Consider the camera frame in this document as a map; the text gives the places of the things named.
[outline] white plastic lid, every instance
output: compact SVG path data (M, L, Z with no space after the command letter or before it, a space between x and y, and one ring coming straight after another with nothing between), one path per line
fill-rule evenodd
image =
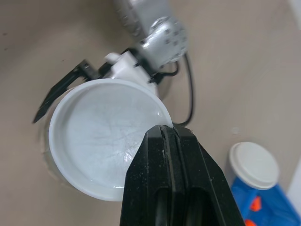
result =
M258 144L242 142L233 145L230 163L236 175L250 187L267 190L278 182L280 170L275 158Z
M121 201L127 169L145 132L172 127L163 103L146 88L120 79L86 82L68 93L50 123L51 154L80 191Z

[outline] blue container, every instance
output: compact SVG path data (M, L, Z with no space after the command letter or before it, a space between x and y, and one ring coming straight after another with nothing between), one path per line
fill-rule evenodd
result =
M269 190L256 190L239 178L232 185L232 193L244 220L257 226L300 226L301 220L279 185ZM262 209L253 212L250 207L256 196L261 197Z

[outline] gray floor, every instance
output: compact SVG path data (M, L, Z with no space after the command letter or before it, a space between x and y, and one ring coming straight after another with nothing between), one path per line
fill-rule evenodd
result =
M109 0L0 3L0 224L118 225L120 203L60 186L40 154L31 125L46 92L83 58L94 66L131 39ZM282 0L172 0L189 32L196 114L189 128L227 175L239 141L267 147L288 188L300 157L301 44ZM164 103L174 121L188 111L185 73Z

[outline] white bowl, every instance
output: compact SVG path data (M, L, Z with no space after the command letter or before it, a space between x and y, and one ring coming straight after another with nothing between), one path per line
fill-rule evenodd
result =
M119 79L89 81L55 109L50 151L75 188L121 201L127 169L145 132L155 125L173 126L164 104L146 88Z

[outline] black cable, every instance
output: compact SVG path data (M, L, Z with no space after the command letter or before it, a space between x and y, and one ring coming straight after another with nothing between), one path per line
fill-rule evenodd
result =
M159 85L159 83L162 81L162 79L166 76L175 76L180 70L179 62L175 62L176 70L174 72L158 72L154 76L151 77L151 79L148 81L148 83L156 83Z
M193 88L193 77L192 77L193 75L192 75L192 70L191 70L191 66L190 66L190 60L189 60L187 53L185 53L185 55L184 55L184 60L185 60L185 64L186 64L187 75L188 75L189 85L190 85L190 112L189 112L189 116L185 122L174 123L174 124L185 127L191 122L191 120L193 118L195 106L194 106L194 88Z

